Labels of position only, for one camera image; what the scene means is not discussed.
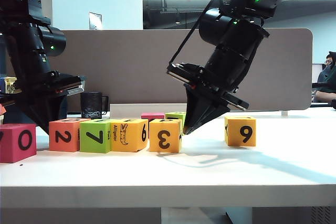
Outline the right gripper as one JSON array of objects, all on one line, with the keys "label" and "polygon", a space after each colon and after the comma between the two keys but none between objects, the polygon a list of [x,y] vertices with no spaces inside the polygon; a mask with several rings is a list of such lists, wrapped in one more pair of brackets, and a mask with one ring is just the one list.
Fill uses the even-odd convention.
[{"label": "right gripper", "polygon": [[184,82],[187,96],[184,134],[190,134],[205,123],[227,113],[232,105],[247,110],[249,103],[224,89],[219,77],[202,66],[192,63],[171,63],[167,74]]}]

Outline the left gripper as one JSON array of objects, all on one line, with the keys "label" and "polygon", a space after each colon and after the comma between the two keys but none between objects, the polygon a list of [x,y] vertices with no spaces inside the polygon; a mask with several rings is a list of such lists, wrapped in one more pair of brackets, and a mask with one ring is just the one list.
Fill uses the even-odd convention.
[{"label": "left gripper", "polygon": [[1,103],[15,103],[20,110],[49,134],[49,122],[67,117],[67,97],[84,91],[86,77],[53,70],[14,82],[16,91],[1,93]]}]

